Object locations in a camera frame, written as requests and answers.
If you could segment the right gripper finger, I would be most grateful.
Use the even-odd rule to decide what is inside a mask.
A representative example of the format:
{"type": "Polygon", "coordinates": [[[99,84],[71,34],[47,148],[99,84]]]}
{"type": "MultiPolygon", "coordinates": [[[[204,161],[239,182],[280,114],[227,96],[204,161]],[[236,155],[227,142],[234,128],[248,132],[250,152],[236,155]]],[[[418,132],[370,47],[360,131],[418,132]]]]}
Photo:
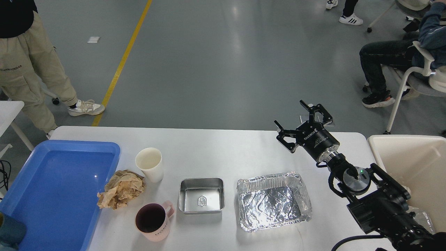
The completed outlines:
{"type": "Polygon", "coordinates": [[[304,100],[300,100],[300,105],[308,112],[306,115],[300,115],[300,122],[320,122],[325,127],[333,126],[333,116],[321,104],[307,104],[304,100]]]}
{"type": "Polygon", "coordinates": [[[296,149],[303,144],[303,131],[295,130],[285,130],[277,120],[274,120],[277,126],[277,137],[276,139],[281,143],[290,153],[295,153],[296,149]],[[295,142],[288,142],[285,138],[293,138],[295,142]]]}

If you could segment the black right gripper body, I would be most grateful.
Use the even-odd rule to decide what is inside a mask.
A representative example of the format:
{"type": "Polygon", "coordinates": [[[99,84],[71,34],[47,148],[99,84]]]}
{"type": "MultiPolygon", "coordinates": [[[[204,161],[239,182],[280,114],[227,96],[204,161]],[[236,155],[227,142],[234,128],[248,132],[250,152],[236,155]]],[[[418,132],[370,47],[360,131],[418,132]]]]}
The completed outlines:
{"type": "Polygon", "coordinates": [[[296,128],[296,143],[316,161],[325,161],[326,157],[338,150],[340,142],[317,121],[305,121],[296,128]]]}

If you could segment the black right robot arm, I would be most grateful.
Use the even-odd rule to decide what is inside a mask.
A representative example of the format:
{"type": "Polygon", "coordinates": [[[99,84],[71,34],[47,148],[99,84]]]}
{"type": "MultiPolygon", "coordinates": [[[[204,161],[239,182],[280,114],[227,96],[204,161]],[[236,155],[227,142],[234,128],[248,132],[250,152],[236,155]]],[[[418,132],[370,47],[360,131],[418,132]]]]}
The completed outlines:
{"type": "Polygon", "coordinates": [[[445,232],[430,233],[417,223],[414,213],[408,213],[407,189],[377,164],[369,168],[356,167],[339,153],[340,142],[325,129],[333,118],[321,104],[300,104],[309,118],[295,130],[284,129],[278,121],[277,140],[291,153],[301,146],[316,161],[328,167],[330,189],[341,198],[347,198],[347,208],[363,236],[339,241],[337,250],[346,242],[356,239],[387,238],[397,251],[444,251],[445,232]]]}

